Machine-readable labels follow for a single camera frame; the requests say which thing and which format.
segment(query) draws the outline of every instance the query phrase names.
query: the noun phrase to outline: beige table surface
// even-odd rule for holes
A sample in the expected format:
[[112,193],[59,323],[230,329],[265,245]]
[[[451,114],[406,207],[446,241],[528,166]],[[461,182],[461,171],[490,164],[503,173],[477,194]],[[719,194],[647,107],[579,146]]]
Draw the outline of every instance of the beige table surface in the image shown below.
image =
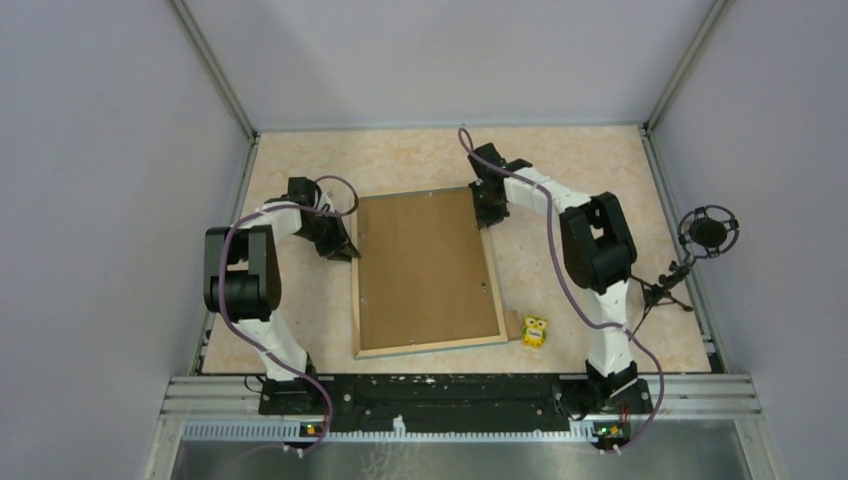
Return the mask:
[[[471,134],[475,144],[493,142],[507,160],[524,158],[569,188],[616,194],[638,251],[635,275],[656,281],[675,258],[635,126],[477,128]],[[453,129],[266,133],[259,145],[244,212],[253,212],[265,200],[285,193],[291,176],[314,179],[325,174],[347,178],[360,195],[458,185],[475,178]],[[332,191],[338,210],[349,208],[351,197],[343,185],[327,181],[321,186]],[[511,206],[510,212],[511,217],[491,229],[504,308],[550,319],[547,341],[540,350],[510,342],[355,360],[350,264],[319,258],[313,245],[298,237],[284,239],[277,249],[283,287],[280,308],[292,334],[309,352],[318,371],[325,373],[583,372],[589,329],[556,280],[544,219],[517,206]],[[674,293],[689,301],[684,286]],[[631,328],[641,312],[641,294],[631,282]],[[676,306],[656,308],[638,336],[665,371],[709,371],[692,313]],[[633,350],[640,371],[656,371],[642,352]],[[216,318],[203,372],[262,373],[264,366],[256,352]]]

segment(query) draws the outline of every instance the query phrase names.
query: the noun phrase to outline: spongebob toy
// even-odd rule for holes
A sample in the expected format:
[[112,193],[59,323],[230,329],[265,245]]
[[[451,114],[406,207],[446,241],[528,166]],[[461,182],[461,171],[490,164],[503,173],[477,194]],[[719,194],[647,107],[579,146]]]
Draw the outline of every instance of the spongebob toy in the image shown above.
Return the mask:
[[521,334],[524,337],[524,345],[533,348],[541,348],[548,338],[545,329],[548,328],[548,319],[527,315],[524,317],[524,328]]

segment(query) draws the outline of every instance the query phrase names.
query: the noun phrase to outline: metal frame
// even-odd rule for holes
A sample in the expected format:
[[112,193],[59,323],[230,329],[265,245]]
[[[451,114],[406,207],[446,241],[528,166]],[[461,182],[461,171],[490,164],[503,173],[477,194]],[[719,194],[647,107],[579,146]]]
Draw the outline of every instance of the metal frame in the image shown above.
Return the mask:
[[[259,146],[259,134],[253,129],[244,109],[238,101],[230,83],[212,54],[200,28],[194,20],[184,0],[168,0],[175,16],[183,27],[199,60],[209,74],[210,80],[218,90],[233,118],[238,122],[244,134],[251,141],[250,150],[245,159],[244,173],[240,179],[239,190],[234,201],[230,220],[235,221],[241,214],[247,186],[253,170],[253,164]],[[660,201],[669,228],[680,217],[674,193],[669,185],[662,158],[656,147],[656,128],[662,121],[673,102],[688,72],[697,62],[706,41],[715,31],[720,19],[726,14],[732,0],[713,2],[704,23],[695,35],[692,44],[681,59],[672,78],[661,95],[650,118],[640,128],[643,146],[648,157],[651,172],[657,185]],[[722,342],[711,321],[709,300],[700,288],[700,276],[693,272],[687,280],[692,293],[693,307],[701,324],[708,353],[723,351]],[[209,314],[203,332],[212,326],[214,315]],[[202,352],[201,341],[196,352]],[[190,372],[195,371],[194,355]],[[564,379],[585,378],[582,375],[563,375]],[[651,393],[658,393],[658,377],[643,375],[648,381]],[[658,421],[707,421],[715,419],[734,420],[741,448],[748,463],[749,472],[754,480],[788,478],[780,456],[771,441],[765,424],[762,408],[757,399],[751,378],[748,374],[673,374],[666,375],[666,400]],[[295,425],[300,421],[320,421],[320,418],[273,418],[258,414],[259,393],[248,391],[244,387],[244,377],[174,377],[168,386],[160,411],[159,422],[151,445],[145,470],[145,479],[168,479],[178,459],[179,445],[183,436],[187,439],[226,440],[226,441],[308,441],[299,437]],[[248,384],[258,390],[259,382],[249,379]],[[603,415],[589,416],[583,423],[574,422],[571,432],[549,432],[546,434],[474,434],[422,435],[407,433],[403,424],[396,424],[393,432],[385,434],[337,434],[329,435],[329,441],[587,441],[591,440],[587,430],[595,421],[609,421]]]

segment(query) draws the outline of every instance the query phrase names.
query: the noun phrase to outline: robotic arm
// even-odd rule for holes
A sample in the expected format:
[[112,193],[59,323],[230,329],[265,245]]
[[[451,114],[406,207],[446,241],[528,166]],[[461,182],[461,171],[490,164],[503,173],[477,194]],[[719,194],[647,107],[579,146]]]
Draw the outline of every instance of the robotic arm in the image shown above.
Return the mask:
[[[247,261],[247,269],[226,273],[224,296],[233,326],[265,350],[258,351],[267,370],[267,378],[288,382],[295,375],[273,362],[266,353],[273,353],[285,364],[300,372],[311,368],[308,355],[294,340],[278,307],[282,296],[276,244],[290,235],[315,243],[321,257],[350,261],[359,252],[350,241],[340,218],[317,215],[297,208],[268,211],[284,205],[314,207],[335,212],[329,196],[317,183],[303,177],[290,178],[288,193],[268,200],[257,209],[262,213],[245,222],[233,237],[227,265]],[[203,298],[212,312],[220,312],[218,301],[218,267],[224,240],[230,227],[215,227],[206,231]]]
[[[532,183],[509,177],[469,155],[477,180],[469,184],[480,228],[509,216],[507,203],[547,215],[543,186],[559,217],[565,267],[586,293],[586,313],[595,323],[627,324],[626,297],[636,247],[615,195],[590,197],[543,175],[525,160],[507,162],[491,143],[474,150],[488,164],[516,173]],[[637,380],[636,363],[623,328],[593,330],[586,369],[599,400],[615,397]]]

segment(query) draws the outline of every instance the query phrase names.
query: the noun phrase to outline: wooden frame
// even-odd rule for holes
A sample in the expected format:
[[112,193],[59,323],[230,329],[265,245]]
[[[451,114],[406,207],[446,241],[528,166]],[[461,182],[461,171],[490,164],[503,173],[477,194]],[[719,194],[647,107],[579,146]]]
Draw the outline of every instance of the wooden frame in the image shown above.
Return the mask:
[[[413,194],[420,192],[435,192],[441,190],[452,190],[458,188],[467,188],[466,185],[442,186],[437,188],[422,188],[409,191],[391,191],[380,192],[365,196],[383,197],[391,195]],[[358,231],[358,215],[356,212],[350,216],[350,236],[353,244],[359,245]],[[432,352],[454,348],[464,348],[472,346],[492,345],[498,343],[506,343],[507,330],[504,322],[503,302],[501,300],[500,282],[495,270],[494,251],[492,248],[492,237],[487,228],[480,229],[480,238],[483,245],[483,256],[486,262],[486,271],[489,278],[488,285],[491,286],[492,301],[494,302],[495,315],[497,317],[498,334],[486,337],[466,338],[462,340],[450,340],[444,342],[432,342],[398,347],[386,347],[375,349],[361,349],[361,328],[360,328],[360,289],[359,289],[359,259],[354,258],[351,262],[351,279],[352,279],[352,304],[353,304],[353,354],[356,359],[383,357],[390,355],[403,355],[416,352]]]

